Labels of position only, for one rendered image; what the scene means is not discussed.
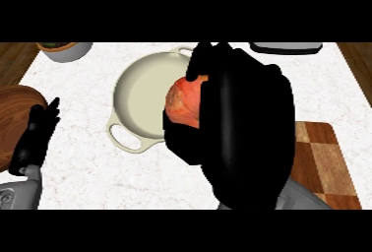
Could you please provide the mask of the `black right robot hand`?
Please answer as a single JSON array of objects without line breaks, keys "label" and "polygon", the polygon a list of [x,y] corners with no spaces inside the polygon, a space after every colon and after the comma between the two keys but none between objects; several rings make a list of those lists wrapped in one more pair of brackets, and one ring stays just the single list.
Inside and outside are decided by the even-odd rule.
[{"label": "black right robot hand", "polygon": [[295,155],[291,83],[278,65],[260,63],[224,42],[193,49],[186,79],[201,86],[199,126],[164,123],[165,146],[198,164],[216,198],[233,210],[276,208]]}]

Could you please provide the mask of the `orange squash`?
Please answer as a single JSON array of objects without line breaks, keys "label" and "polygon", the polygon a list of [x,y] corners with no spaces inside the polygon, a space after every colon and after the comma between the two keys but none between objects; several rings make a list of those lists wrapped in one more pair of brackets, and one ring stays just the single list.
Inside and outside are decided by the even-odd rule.
[{"label": "orange squash", "polygon": [[173,123],[199,128],[201,86],[208,80],[199,75],[193,82],[182,77],[165,96],[165,114]]}]

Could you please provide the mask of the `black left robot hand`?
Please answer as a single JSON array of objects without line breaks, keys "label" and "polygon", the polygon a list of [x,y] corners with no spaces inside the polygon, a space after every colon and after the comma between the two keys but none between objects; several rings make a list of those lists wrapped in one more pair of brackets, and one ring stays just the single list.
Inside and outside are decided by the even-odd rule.
[{"label": "black left robot hand", "polygon": [[9,173],[24,176],[24,169],[30,165],[43,166],[49,140],[59,122],[59,98],[56,97],[47,107],[35,104],[30,111],[30,121],[27,130],[16,144]]}]

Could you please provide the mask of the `round brown wooden board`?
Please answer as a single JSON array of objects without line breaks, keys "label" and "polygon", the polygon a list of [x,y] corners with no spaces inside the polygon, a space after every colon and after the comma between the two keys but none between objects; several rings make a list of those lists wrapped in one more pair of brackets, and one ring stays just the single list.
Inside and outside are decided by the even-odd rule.
[{"label": "round brown wooden board", "polygon": [[47,107],[41,93],[27,86],[0,86],[0,172],[10,165],[15,147],[30,121],[31,107]]}]

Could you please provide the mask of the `checkered wooden cutting board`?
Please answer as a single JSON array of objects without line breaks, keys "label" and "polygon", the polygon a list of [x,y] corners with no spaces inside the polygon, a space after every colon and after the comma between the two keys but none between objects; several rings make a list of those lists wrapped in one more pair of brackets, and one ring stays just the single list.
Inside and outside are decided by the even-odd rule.
[{"label": "checkered wooden cutting board", "polygon": [[335,210],[362,209],[337,137],[328,123],[297,123],[291,178]]}]

